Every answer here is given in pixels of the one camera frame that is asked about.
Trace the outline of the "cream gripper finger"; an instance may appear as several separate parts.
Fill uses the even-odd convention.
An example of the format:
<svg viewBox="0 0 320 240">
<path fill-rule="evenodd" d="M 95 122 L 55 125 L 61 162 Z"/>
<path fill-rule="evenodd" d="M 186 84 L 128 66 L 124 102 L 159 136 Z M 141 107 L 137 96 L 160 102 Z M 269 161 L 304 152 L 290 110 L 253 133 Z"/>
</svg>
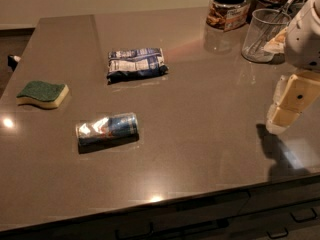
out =
<svg viewBox="0 0 320 240">
<path fill-rule="evenodd" d="M 313 71 L 296 71 L 282 75 L 278 81 L 266 119 L 271 134 L 281 134 L 289 128 L 320 96 L 320 74 Z"/>
</svg>

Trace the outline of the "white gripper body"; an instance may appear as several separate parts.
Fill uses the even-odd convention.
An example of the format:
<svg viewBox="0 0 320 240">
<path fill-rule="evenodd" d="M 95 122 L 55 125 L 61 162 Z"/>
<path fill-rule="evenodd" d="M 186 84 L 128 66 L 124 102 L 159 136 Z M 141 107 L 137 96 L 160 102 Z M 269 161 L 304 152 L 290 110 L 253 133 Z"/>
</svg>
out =
<svg viewBox="0 0 320 240">
<path fill-rule="evenodd" d="M 320 71 L 320 0 L 308 0 L 291 20 L 284 54 L 297 68 Z"/>
</svg>

